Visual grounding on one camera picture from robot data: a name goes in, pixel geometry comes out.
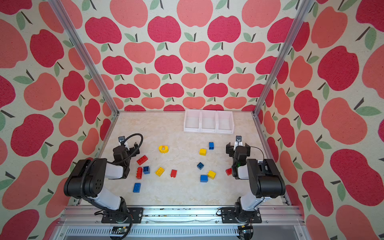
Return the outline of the yellow lego small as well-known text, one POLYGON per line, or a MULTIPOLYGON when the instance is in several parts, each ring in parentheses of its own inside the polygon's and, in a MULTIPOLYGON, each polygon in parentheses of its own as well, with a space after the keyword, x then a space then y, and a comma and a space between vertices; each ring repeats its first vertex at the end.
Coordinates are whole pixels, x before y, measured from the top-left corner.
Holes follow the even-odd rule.
POLYGON ((207 154, 207 150, 206 149, 200 149, 199 154, 201 156, 205 156, 207 154))

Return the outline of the yellow lego angled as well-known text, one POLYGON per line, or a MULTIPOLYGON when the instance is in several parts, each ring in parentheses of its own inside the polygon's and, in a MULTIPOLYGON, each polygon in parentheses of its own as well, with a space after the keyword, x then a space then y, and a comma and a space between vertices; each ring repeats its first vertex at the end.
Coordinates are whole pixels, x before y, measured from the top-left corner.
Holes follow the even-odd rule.
POLYGON ((156 170, 155 174, 156 174, 158 177, 161 177, 162 174, 164 173, 164 171, 165 171, 164 168, 159 167, 159 168, 156 170))

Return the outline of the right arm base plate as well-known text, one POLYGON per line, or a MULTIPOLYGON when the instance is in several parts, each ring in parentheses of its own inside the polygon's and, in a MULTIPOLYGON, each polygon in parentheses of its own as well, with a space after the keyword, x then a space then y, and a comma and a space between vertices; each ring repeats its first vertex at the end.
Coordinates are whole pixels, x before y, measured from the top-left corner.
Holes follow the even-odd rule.
POLYGON ((261 224, 262 217, 259 209, 244 211, 235 207, 223 207, 217 211, 217 215, 222 218, 223 224, 261 224))

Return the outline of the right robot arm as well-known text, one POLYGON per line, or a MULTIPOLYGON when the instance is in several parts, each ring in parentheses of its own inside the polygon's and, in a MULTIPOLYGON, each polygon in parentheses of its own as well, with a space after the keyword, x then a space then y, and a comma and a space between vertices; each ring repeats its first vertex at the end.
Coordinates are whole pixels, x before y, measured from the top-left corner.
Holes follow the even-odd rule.
POLYGON ((248 180, 250 184, 250 191, 235 203, 237 218, 250 216, 265 201, 286 193, 285 182, 275 161, 250 159, 251 148, 242 142, 242 136, 236 136, 233 145, 226 145, 226 154, 233 159, 232 176, 236 180, 248 180))

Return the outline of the white bin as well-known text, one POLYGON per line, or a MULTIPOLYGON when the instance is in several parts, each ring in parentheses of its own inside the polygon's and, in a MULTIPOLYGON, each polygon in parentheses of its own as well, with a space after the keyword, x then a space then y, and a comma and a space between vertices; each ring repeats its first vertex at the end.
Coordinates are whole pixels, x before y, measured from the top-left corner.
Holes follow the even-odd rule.
POLYGON ((217 111, 217 133, 233 134, 235 129, 233 112, 217 111))
POLYGON ((217 111, 202 110, 201 132, 215 133, 217 127, 217 111))
POLYGON ((186 110, 184 119, 184 132, 201 131, 201 110, 186 110))

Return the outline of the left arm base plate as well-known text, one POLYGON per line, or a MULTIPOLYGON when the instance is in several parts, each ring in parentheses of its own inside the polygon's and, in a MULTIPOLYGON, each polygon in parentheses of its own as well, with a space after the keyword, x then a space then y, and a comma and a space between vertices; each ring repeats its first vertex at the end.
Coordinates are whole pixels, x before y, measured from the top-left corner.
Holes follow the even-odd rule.
POLYGON ((144 208, 128 208, 128 213, 103 212, 101 222, 103 224, 140 224, 143 218, 144 208))

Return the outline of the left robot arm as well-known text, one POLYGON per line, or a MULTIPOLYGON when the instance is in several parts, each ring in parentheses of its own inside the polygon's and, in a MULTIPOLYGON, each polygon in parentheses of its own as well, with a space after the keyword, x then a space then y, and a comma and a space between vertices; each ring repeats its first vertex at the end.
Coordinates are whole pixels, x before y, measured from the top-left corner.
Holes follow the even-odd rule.
POLYGON ((82 199, 104 212, 122 215, 124 219, 130 218, 124 198, 105 188, 104 181, 128 177, 130 161, 140 153, 143 140, 144 137, 140 133, 127 138, 119 137, 119 145, 113 149, 113 162, 106 158, 78 161, 64 184, 64 194, 67 197, 82 199))

